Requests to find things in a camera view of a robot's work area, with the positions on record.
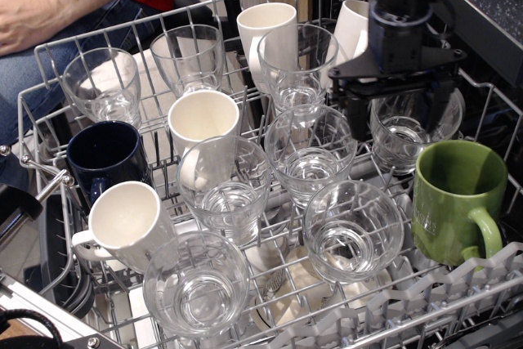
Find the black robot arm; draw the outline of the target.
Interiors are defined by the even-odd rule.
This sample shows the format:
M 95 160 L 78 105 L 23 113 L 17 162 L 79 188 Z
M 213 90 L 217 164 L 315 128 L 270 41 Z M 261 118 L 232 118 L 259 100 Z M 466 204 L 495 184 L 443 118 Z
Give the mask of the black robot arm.
M 430 33 L 435 3 L 455 14 L 448 0 L 369 0 L 367 47 L 329 71 L 333 98 L 357 141 L 367 138 L 368 107 L 378 98 L 418 92 L 422 129 L 432 132 L 441 124 L 466 54 L 444 49 L 438 42 L 445 34 Z

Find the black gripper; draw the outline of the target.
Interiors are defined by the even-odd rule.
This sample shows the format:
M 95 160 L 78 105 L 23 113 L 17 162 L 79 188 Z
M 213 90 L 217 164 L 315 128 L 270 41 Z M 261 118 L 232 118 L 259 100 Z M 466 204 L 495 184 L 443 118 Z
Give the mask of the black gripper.
M 442 46 L 428 29 L 432 17 L 432 0 L 369 0 L 367 47 L 329 71 L 357 141 L 370 136 L 370 101 L 403 92 L 429 91 L 425 130 L 439 126 L 467 53 Z

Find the person's bare hand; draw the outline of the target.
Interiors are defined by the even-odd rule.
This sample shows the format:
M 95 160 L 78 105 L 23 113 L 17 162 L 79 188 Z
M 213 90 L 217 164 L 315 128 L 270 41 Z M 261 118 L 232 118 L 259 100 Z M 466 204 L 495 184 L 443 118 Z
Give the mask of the person's bare hand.
M 38 43 L 36 0 L 1 0 L 1 56 Z

